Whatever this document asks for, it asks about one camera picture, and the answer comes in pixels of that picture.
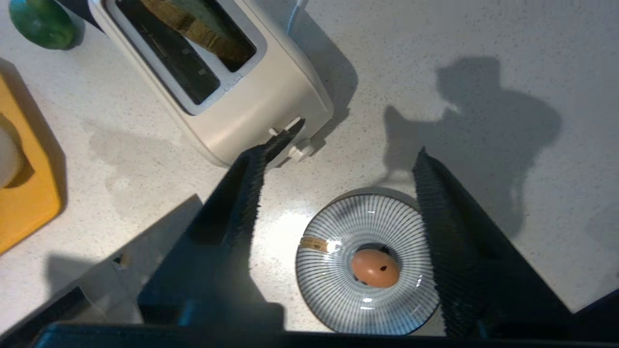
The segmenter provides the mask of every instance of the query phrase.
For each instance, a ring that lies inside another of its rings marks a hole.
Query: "toaster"
[[[133,63],[206,159],[229,167],[242,151],[303,120],[270,167],[309,156],[333,103],[307,57],[253,0],[182,0],[205,6],[249,54],[229,61],[159,21],[140,0],[90,0],[101,29]]]

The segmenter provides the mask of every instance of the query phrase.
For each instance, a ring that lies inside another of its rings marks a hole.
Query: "green fruit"
[[[11,22],[25,38],[51,50],[71,46],[76,27],[54,0],[11,0]]]

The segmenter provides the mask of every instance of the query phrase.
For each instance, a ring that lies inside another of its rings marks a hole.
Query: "white countertop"
[[[284,24],[293,1],[260,3]],[[582,6],[309,0],[293,37],[341,122],[315,156],[266,176],[251,258],[288,329],[324,329],[293,267],[310,218],[376,183],[414,196],[405,170],[422,143],[570,309],[619,287],[619,3]],[[190,195],[208,197],[225,171],[189,145],[98,30],[87,26],[73,50],[44,50],[4,6],[0,33],[0,57],[17,66],[63,148],[69,190],[59,217],[0,256],[1,333],[52,296],[50,257],[99,262]]]

